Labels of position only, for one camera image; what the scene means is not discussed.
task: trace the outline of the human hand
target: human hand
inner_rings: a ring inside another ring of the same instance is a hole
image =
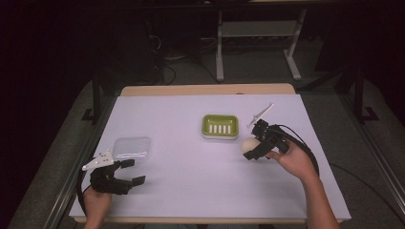
[[[90,186],[84,193],[87,221],[85,229],[100,228],[111,206],[112,194],[99,193]]]
[[[285,154],[270,151],[266,157],[275,159],[287,172],[302,182],[318,177],[309,156],[292,141],[286,139],[289,149]]]

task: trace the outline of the transparent lid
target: transparent lid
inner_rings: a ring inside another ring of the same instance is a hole
[[[142,163],[150,158],[150,150],[150,137],[120,137],[114,144],[113,158],[115,160],[134,159],[135,163]]]

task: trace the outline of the white stand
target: white stand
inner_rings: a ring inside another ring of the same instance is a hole
[[[298,20],[292,21],[253,21],[253,22],[224,22],[223,13],[219,12],[218,19],[218,49],[216,56],[217,80],[224,81],[224,65],[222,43],[223,37],[241,36],[291,36],[292,43],[284,50],[286,61],[294,80],[300,80],[301,75],[295,65],[292,55],[298,42],[307,10],[301,10]]]

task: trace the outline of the green tray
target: green tray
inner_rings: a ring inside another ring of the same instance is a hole
[[[238,118],[234,115],[207,114],[202,119],[202,134],[205,138],[229,139],[238,137]]]

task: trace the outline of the white tabletop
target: white tabletop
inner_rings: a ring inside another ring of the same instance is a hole
[[[246,160],[241,144],[252,137],[246,125],[253,115],[274,103],[263,120],[289,126],[314,152],[331,208],[339,220],[350,219],[320,142],[297,94],[233,94],[122,96],[97,146],[96,155],[113,150],[124,136],[149,136],[151,157],[116,171],[116,178],[146,176],[143,185],[126,196],[114,196],[108,220],[134,222],[305,220],[306,201],[301,182],[274,160]],[[236,140],[206,139],[203,117],[235,115]],[[88,173],[83,188],[89,183]],[[83,212],[75,201],[71,217]]]

